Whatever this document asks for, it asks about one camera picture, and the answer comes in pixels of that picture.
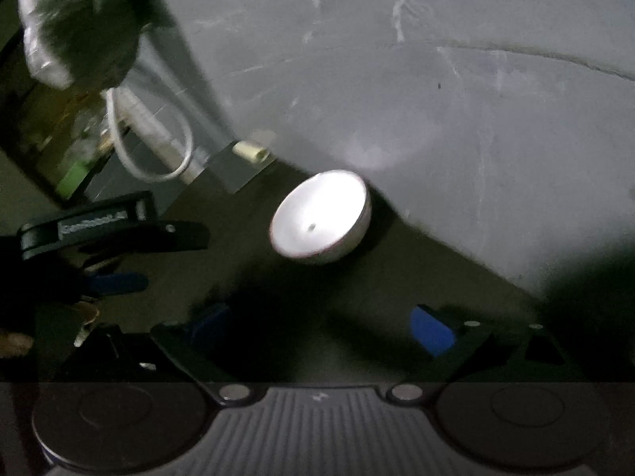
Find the white bowl with red rim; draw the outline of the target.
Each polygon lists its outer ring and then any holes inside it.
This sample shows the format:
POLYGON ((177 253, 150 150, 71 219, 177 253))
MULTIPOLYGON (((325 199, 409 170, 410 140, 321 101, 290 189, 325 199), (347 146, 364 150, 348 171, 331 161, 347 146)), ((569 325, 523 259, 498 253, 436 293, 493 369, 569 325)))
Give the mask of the white bowl with red rim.
POLYGON ((371 195, 359 175, 317 173, 294 188, 273 214, 272 248, 303 263, 327 263, 360 245, 371 220, 371 195))

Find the clear plastic bag of greens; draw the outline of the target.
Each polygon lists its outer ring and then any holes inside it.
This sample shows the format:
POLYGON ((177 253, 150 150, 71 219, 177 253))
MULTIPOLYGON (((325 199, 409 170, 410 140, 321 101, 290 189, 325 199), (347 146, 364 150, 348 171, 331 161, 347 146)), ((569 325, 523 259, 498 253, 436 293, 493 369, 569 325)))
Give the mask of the clear plastic bag of greens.
POLYGON ((170 25, 162 0, 17 0, 27 67, 59 90, 96 92, 121 85, 142 33, 170 25))

